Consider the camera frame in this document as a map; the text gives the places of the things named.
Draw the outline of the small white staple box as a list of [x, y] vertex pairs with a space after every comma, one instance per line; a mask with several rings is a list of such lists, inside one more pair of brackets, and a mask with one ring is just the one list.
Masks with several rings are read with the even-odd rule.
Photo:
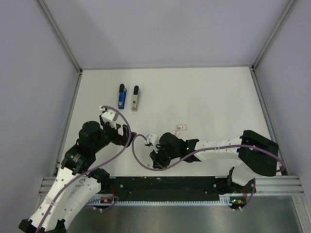
[[176, 126], [176, 129], [178, 131], [186, 131], [188, 129], [187, 125], [186, 124], [180, 124], [180, 125], [177, 125]]

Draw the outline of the blue stapler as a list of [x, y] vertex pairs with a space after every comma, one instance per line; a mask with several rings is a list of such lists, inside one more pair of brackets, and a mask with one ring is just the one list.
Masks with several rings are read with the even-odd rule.
[[119, 86], [118, 109], [123, 110], [126, 102], [127, 89], [123, 83]]

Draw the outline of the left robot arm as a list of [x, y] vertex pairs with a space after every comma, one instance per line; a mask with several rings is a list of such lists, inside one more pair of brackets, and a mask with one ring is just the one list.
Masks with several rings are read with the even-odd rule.
[[88, 171], [95, 162], [96, 153], [109, 143], [128, 147], [135, 135], [136, 132], [129, 132], [127, 125], [113, 128], [109, 122], [84, 123], [43, 202], [29, 219], [21, 221], [19, 229], [25, 233], [65, 233], [91, 197], [110, 188], [109, 174], [102, 168], [87, 174], [85, 182], [75, 189], [80, 175]]

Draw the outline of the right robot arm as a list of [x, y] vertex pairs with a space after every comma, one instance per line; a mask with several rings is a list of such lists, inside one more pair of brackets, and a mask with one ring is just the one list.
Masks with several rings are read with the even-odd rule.
[[277, 174], [278, 144], [252, 130], [222, 141], [182, 140], [172, 133], [149, 134], [145, 145], [153, 147], [150, 157], [155, 169], [167, 168], [177, 158], [187, 163], [212, 159], [238, 161], [239, 165], [230, 169], [226, 183], [232, 192], [240, 191], [255, 177]]

